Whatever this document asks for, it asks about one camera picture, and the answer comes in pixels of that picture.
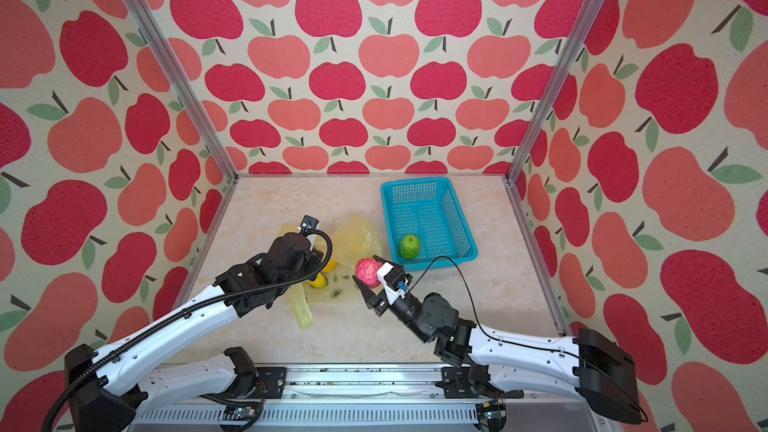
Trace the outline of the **pink toy fruit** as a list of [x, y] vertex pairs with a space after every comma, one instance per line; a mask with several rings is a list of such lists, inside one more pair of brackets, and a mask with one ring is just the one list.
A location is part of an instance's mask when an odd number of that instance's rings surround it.
[[355, 277], [371, 289], [381, 285], [378, 270], [383, 266], [382, 262], [374, 259], [361, 259], [355, 267]]

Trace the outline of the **yellow translucent plastic bag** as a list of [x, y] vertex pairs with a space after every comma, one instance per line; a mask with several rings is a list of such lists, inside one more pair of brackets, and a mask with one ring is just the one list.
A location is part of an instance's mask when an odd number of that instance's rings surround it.
[[284, 294], [300, 331], [309, 329], [314, 322], [312, 306], [351, 302], [359, 292], [353, 280], [357, 263], [361, 259], [372, 259], [373, 255], [382, 255], [378, 229], [363, 215], [349, 215], [329, 236], [333, 244], [331, 259], [337, 261], [337, 266], [331, 273], [321, 272], [328, 285], [316, 289], [305, 281], [291, 286]]

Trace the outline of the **green toy fruit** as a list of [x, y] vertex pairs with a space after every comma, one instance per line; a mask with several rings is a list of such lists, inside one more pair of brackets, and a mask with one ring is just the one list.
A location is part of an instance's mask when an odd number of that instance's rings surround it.
[[398, 245], [399, 255], [406, 261], [416, 259], [421, 252], [421, 241], [415, 234], [403, 237]]

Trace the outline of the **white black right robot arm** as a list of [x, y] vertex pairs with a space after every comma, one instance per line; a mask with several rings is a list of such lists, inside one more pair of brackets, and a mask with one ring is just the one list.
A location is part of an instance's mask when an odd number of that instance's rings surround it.
[[461, 318], [436, 292], [417, 298], [411, 275], [378, 256], [360, 260], [353, 280], [377, 316], [391, 313], [432, 344], [442, 362], [466, 369], [478, 395], [538, 391], [577, 398], [613, 421], [638, 425], [649, 419], [640, 404], [634, 358], [595, 330], [550, 338], [485, 328], [477, 318]]

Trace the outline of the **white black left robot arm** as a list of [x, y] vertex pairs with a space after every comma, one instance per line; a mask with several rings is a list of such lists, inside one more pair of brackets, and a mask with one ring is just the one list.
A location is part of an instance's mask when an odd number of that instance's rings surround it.
[[316, 278], [333, 251], [323, 231], [303, 227], [274, 240], [270, 249], [219, 274], [179, 308], [118, 341], [81, 345], [65, 356], [67, 385], [47, 413], [50, 431], [63, 407], [78, 431], [123, 431], [147, 412], [194, 397], [229, 407], [263, 405], [251, 394], [267, 386], [250, 356], [230, 347], [202, 362], [165, 367], [205, 335], [260, 307], [270, 308], [290, 287]]

